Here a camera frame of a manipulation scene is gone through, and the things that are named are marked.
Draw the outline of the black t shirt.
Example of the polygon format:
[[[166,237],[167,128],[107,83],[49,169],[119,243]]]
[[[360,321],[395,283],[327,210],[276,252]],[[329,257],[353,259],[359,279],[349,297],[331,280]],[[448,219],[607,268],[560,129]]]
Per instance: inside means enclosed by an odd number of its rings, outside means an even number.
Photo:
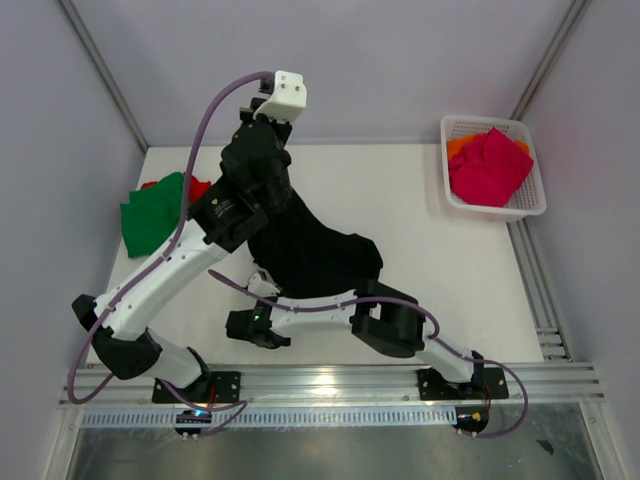
[[[325,226],[296,192],[249,239],[248,248],[254,263],[290,298],[340,294],[377,280],[383,269],[373,240]]]

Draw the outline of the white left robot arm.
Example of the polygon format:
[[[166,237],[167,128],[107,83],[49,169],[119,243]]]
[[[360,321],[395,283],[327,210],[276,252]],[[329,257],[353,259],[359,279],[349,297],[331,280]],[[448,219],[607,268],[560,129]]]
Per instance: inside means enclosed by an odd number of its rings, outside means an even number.
[[[194,278],[256,235],[291,198],[285,145],[307,104],[299,73],[278,70],[246,75],[211,101],[188,157],[184,183],[191,183],[207,126],[222,101],[259,82],[260,97],[240,113],[241,125],[221,154],[221,176],[198,201],[184,193],[178,225],[169,238],[125,281],[93,298],[77,297],[72,308],[93,349],[112,377],[151,376],[190,402],[203,399],[211,372],[191,348],[179,347],[149,325]]]

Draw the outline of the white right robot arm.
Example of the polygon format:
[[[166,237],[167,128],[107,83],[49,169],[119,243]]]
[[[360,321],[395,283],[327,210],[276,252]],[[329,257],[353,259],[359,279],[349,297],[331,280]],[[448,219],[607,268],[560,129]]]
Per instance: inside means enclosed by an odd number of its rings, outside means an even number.
[[[489,400],[508,396],[503,369],[489,366],[475,350],[448,344],[435,317],[418,301],[376,280],[327,297],[290,298],[259,294],[266,277],[256,274],[247,287],[223,283],[256,300],[249,310],[232,311],[229,338],[265,349],[289,347],[292,339],[315,331],[344,331],[380,355],[423,363],[417,373],[422,400]]]

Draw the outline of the red t shirt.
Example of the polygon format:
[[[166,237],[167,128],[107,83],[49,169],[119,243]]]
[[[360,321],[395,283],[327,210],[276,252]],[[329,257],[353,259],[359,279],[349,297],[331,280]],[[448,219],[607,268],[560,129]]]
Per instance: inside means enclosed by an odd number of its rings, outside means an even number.
[[[141,185],[140,190],[155,187],[158,181],[145,182]],[[208,188],[212,186],[211,181],[201,181],[195,175],[191,177],[189,187],[189,202],[191,204],[199,200]]]

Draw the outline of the green t shirt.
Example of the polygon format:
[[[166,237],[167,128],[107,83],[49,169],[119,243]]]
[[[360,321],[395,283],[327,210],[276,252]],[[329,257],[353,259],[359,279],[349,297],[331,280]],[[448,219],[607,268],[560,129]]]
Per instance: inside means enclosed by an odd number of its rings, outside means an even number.
[[[120,205],[121,233],[129,258],[153,254],[174,232],[180,217],[184,175],[173,172],[145,183]]]

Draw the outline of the orange t shirt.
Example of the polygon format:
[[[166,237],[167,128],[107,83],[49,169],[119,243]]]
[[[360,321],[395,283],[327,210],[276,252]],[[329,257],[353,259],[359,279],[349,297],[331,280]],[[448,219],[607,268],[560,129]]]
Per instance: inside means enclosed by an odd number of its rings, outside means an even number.
[[[473,142],[477,137],[482,136],[482,133],[479,134],[472,134],[472,135],[468,135],[465,137],[461,137],[461,138],[457,138],[454,140],[450,140],[447,142],[447,159],[451,160],[452,158],[454,158],[456,155],[458,155],[466,145],[470,144],[471,142]],[[515,140],[514,144],[516,144],[518,146],[518,148],[520,150],[522,150],[524,153],[529,154],[530,150],[529,147],[526,143],[522,142],[522,141],[518,141]]]

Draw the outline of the pink t shirt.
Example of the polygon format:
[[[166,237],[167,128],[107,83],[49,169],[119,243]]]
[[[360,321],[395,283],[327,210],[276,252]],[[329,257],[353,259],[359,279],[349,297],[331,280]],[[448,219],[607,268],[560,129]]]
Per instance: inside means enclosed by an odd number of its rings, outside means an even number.
[[[482,132],[451,160],[453,194],[467,204],[505,207],[532,171],[534,160],[496,128]]]

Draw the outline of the white plastic basket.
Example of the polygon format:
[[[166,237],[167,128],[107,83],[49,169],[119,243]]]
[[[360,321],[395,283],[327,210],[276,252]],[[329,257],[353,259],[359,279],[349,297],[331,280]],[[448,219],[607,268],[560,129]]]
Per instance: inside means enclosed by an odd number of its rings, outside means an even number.
[[[524,123],[446,115],[440,121],[440,134],[449,213],[515,222],[546,211],[533,139]]]

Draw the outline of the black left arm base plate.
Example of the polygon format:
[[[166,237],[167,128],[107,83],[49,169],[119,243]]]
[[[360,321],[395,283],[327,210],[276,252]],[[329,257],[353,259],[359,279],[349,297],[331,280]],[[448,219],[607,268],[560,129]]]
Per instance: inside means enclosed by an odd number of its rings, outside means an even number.
[[[241,373],[239,371],[217,371],[202,374],[186,388],[173,387],[181,398],[196,404],[219,405],[239,401]],[[155,380],[152,403],[171,404],[181,402],[160,381]]]

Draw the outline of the left rear frame post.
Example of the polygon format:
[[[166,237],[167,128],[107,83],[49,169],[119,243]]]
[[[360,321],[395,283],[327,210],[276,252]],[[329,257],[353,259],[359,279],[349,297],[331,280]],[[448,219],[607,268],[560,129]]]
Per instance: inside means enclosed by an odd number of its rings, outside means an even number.
[[[109,96],[128,132],[139,149],[146,153],[150,148],[150,144],[77,6],[71,0],[55,0],[54,3],[73,32],[92,70]]]

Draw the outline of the frame post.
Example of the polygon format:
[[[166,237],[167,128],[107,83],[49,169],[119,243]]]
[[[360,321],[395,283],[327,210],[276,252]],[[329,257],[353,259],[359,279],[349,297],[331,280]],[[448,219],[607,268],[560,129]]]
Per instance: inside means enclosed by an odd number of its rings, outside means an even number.
[[[109,96],[128,132],[139,149],[146,153],[150,148],[150,144],[77,6],[71,0],[55,0],[54,3],[73,32],[92,70]]]
[[[524,119],[592,4],[592,0],[569,3],[511,112],[511,120]]]

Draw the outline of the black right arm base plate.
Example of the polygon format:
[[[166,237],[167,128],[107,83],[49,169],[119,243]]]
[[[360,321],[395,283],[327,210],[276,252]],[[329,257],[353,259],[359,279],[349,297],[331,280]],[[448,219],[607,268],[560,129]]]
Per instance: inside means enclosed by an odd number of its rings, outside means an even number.
[[[504,371],[483,367],[467,382],[451,382],[433,368],[420,369],[417,387],[421,400],[504,400],[510,394]]]

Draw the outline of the aluminium front rail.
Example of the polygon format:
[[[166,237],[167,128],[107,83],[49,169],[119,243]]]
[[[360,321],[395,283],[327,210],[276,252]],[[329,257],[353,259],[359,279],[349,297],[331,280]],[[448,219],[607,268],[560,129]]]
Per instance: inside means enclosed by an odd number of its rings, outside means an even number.
[[[425,365],[213,365],[239,371],[239,400],[252,406],[471,405],[482,400],[421,400],[417,374]],[[513,364],[504,373],[510,396],[493,404],[578,403],[605,400],[589,363]]]

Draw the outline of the right rear frame post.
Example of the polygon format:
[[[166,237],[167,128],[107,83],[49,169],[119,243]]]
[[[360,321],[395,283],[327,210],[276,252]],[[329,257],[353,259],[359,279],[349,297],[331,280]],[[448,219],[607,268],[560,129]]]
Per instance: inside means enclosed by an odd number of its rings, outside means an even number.
[[[511,120],[524,119],[592,4],[592,0],[569,3],[511,112]]]

